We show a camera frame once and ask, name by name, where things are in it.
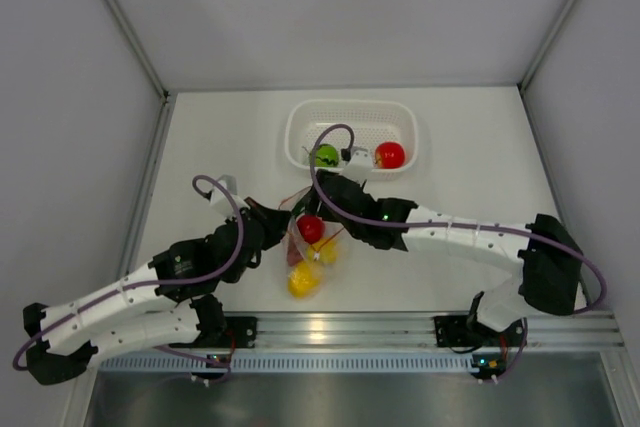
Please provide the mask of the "green fake watermelon ball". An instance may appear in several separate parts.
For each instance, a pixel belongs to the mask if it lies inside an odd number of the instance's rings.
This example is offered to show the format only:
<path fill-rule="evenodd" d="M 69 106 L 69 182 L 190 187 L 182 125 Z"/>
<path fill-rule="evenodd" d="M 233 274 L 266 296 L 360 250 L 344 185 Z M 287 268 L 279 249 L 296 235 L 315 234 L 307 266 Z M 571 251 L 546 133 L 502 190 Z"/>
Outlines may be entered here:
<path fill-rule="evenodd" d="M 310 161 L 316 167 L 335 168 L 340 164 L 340 154 L 334 146 L 323 143 L 310 156 Z"/>

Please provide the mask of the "red fake apple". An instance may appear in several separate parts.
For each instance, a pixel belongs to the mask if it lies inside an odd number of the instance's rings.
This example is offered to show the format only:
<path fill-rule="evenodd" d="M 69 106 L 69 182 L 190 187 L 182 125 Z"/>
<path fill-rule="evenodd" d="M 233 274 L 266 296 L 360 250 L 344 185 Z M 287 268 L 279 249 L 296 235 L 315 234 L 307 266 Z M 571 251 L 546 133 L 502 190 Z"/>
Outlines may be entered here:
<path fill-rule="evenodd" d="M 375 165 L 379 169 L 398 169 L 405 163 L 403 146 L 397 142 L 383 142 L 374 150 Z"/>

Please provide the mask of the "clear zip bag orange seal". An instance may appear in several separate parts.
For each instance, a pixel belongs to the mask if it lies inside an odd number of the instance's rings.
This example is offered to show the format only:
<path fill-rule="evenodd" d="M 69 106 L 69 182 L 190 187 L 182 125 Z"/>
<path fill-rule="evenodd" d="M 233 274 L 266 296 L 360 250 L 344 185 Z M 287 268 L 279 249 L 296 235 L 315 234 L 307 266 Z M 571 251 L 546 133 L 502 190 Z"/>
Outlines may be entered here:
<path fill-rule="evenodd" d="M 308 299 L 337 282 L 350 257 L 351 237 L 340 224 L 320 217 L 311 186 L 285 198 L 279 209 L 291 219 L 281 241 L 286 287 L 295 299 Z"/>

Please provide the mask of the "green fake scallion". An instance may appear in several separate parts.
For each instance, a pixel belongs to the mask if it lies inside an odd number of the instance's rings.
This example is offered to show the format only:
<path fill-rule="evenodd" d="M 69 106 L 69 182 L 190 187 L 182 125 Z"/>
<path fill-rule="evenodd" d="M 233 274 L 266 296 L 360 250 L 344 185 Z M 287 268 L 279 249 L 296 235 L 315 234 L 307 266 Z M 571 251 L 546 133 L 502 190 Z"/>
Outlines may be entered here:
<path fill-rule="evenodd" d="M 307 195 L 309 191 L 312 189 L 312 181 L 310 180 L 310 165 L 311 165 L 311 148 L 307 146 L 302 146 L 301 151 L 304 153 L 304 160 L 302 161 L 303 166 L 305 167 L 306 173 L 306 184 L 303 188 L 301 188 L 294 195 L 294 204 L 292 208 L 292 214 L 295 218 L 298 218 L 300 215 L 305 213 L 306 203 L 307 203 Z"/>

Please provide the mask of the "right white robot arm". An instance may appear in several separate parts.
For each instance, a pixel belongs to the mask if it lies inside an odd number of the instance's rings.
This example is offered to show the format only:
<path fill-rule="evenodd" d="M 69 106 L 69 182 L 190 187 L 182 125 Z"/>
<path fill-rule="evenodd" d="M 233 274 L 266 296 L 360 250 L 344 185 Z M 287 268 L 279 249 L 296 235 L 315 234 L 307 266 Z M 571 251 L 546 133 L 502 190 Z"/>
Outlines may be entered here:
<path fill-rule="evenodd" d="M 321 215 L 375 249 L 440 252 L 507 273 L 507 280 L 472 301 L 466 329 L 477 343 L 491 343 L 533 314 L 575 312 L 582 252 L 554 216 L 539 214 L 515 226 L 483 224 L 411 200 L 374 198 L 358 182 L 325 170 L 313 174 L 312 182 Z"/>

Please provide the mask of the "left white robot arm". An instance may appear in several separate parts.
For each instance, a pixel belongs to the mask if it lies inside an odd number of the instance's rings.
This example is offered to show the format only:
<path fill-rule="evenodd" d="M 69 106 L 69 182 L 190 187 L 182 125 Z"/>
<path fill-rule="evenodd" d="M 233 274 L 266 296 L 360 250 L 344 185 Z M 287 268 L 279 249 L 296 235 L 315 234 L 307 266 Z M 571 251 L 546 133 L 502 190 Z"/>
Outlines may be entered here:
<path fill-rule="evenodd" d="M 234 284 L 285 236 L 291 214 L 245 199 L 201 238 L 174 243 L 122 279 L 65 305 L 23 310 L 32 341 L 18 358 L 41 385 L 74 379 L 101 362 L 162 346 L 216 347 L 228 326 L 214 291 Z"/>

